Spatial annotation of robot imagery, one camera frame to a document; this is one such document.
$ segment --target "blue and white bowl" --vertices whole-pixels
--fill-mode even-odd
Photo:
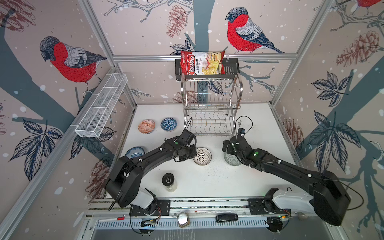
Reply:
[[[128,158],[141,157],[144,155],[144,149],[142,147],[133,147],[127,151],[125,156]]]
[[[164,118],[160,124],[161,128],[167,132],[172,132],[177,126],[177,121],[174,118]]]

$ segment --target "chip bag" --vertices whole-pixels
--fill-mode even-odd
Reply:
[[[185,52],[181,51],[181,71],[185,75],[225,74],[222,66],[224,51]]]

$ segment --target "pepper grinder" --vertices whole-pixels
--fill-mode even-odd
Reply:
[[[161,182],[166,187],[168,192],[174,192],[177,188],[177,183],[172,173],[164,174],[163,178],[161,179]]]

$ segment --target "wire rack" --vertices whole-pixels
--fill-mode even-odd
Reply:
[[[196,135],[232,135],[243,84],[237,74],[233,78],[227,76],[193,78],[196,76],[182,75],[184,126],[190,132]]]
[[[80,137],[100,136],[127,82],[125,74],[111,74],[75,130]]]

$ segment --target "white tabletop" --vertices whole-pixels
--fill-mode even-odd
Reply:
[[[183,109],[180,104],[139,105],[132,121],[122,155],[131,147],[140,146],[145,152],[159,147],[164,138],[178,136],[183,130]],[[253,121],[252,129],[246,134],[253,148],[264,149],[276,157],[295,164],[268,104],[242,104],[236,118],[247,115]],[[160,122],[166,117],[177,120],[172,132],[161,129]],[[150,134],[142,134],[137,126],[142,120],[152,119],[156,123]],[[250,126],[242,118],[245,128]],[[245,165],[231,166],[223,157],[222,143],[230,136],[197,136],[197,147],[205,147],[212,153],[212,160],[205,166],[197,165],[193,159],[185,162],[170,160],[147,173],[141,188],[148,188],[157,197],[250,197],[264,196],[272,187],[303,192],[297,186],[269,173],[251,169]],[[161,182],[167,172],[175,176],[177,189],[168,192]]]

